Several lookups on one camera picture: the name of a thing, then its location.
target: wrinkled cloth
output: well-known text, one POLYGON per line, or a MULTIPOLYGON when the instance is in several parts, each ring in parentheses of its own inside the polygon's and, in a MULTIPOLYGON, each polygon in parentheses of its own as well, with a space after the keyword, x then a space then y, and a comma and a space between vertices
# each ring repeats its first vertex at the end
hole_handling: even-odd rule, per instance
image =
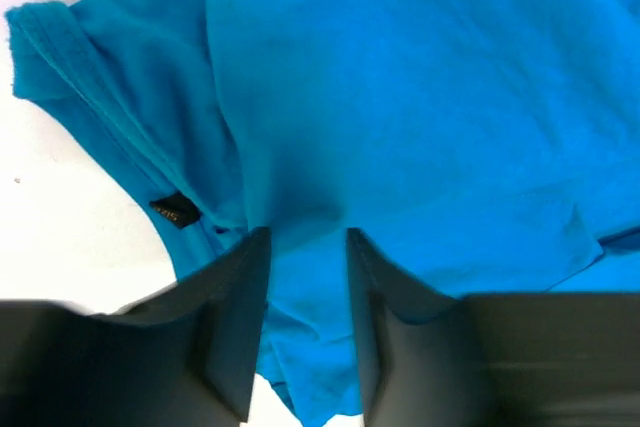
POLYGON ((599 240, 640 225, 639 15, 640 0, 82 0, 7 19, 15 95, 145 210, 178 280, 272 228, 258 372, 319 427, 361 411, 347 227, 449 295, 635 288, 619 259, 637 256, 603 263, 599 240), (149 205, 175 192, 202 212, 184 229, 149 205), (607 266, 624 272, 603 282, 607 266))

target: white background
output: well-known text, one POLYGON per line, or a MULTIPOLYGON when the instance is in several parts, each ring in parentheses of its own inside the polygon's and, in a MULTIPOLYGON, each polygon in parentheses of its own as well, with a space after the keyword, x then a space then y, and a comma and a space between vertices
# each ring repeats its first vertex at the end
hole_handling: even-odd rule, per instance
MULTIPOLYGON (((42 0, 0 0, 0 10, 27 1, 42 0)), ((165 248, 138 206, 60 125, 12 97, 7 37, 2 21, 0 299, 54 299, 113 312, 173 282, 165 248)), ((256 376, 248 425, 300 423, 256 376)), ((327 424, 358 425, 359 417, 327 424)))

